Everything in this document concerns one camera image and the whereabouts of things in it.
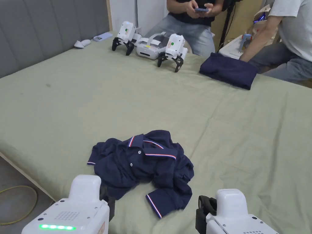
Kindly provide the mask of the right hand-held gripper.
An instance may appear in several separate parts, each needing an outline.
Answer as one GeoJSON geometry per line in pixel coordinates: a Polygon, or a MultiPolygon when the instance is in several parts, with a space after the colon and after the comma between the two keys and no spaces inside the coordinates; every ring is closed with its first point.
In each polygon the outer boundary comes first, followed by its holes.
{"type": "Polygon", "coordinates": [[[277,234],[278,232],[248,213],[245,195],[238,189],[220,189],[216,197],[200,195],[196,210],[199,234],[277,234]]]}

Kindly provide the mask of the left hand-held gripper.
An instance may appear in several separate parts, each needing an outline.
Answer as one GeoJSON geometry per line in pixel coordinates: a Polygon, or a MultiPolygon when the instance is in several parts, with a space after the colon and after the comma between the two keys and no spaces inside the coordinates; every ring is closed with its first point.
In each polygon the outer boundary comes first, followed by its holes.
{"type": "Polygon", "coordinates": [[[110,208],[100,199],[101,179],[78,175],[68,198],[55,202],[28,223],[23,234],[107,234],[110,208]]]}

